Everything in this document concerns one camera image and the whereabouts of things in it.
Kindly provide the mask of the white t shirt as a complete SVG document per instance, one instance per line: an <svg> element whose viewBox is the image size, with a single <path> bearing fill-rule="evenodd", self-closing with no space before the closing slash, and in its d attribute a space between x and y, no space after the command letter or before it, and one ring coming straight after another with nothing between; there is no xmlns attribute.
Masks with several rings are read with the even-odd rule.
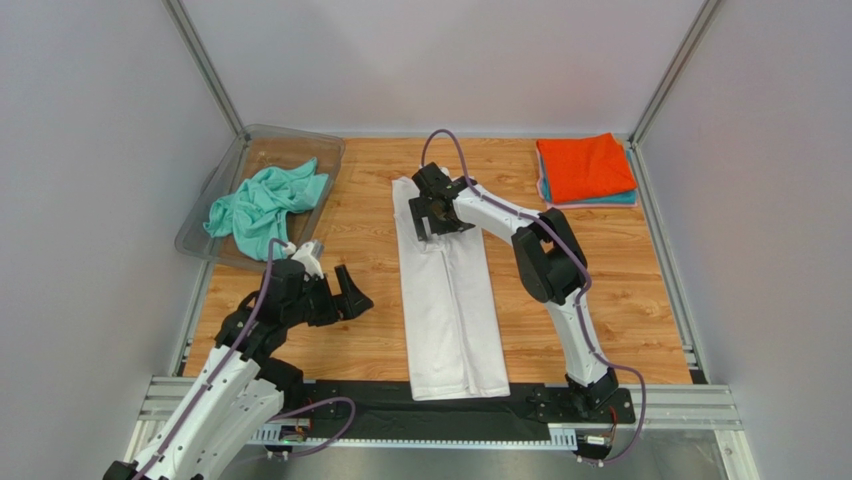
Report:
<svg viewBox="0 0 852 480"><path fill-rule="evenodd" d="M421 241L414 182L392 182L407 362L416 401L510 393L483 232Z"/></svg>

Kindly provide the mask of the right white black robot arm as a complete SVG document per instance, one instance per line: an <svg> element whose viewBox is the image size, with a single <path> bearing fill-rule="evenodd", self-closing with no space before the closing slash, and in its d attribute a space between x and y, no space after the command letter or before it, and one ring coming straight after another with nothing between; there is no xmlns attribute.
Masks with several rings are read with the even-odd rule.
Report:
<svg viewBox="0 0 852 480"><path fill-rule="evenodd" d="M587 260L564 214L520 207L434 163L412 180L417 194L409 208L419 240L479 227L511 245L523 287L545 306L560 340L572 409L586 417L603 408L619 384L590 318Z"/></svg>

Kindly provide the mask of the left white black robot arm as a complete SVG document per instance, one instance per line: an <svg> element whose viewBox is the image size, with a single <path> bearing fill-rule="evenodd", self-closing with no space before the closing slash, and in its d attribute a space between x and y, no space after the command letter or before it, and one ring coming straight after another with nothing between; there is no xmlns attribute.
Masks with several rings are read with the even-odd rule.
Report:
<svg viewBox="0 0 852 480"><path fill-rule="evenodd" d="M216 479L267 422L317 408L303 401L301 371L273 358L298 325L329 326L374 306L338 265L339 293L315 260L268 264L259 290L222 323L202 372L165 426L107 479Z"/></svg>

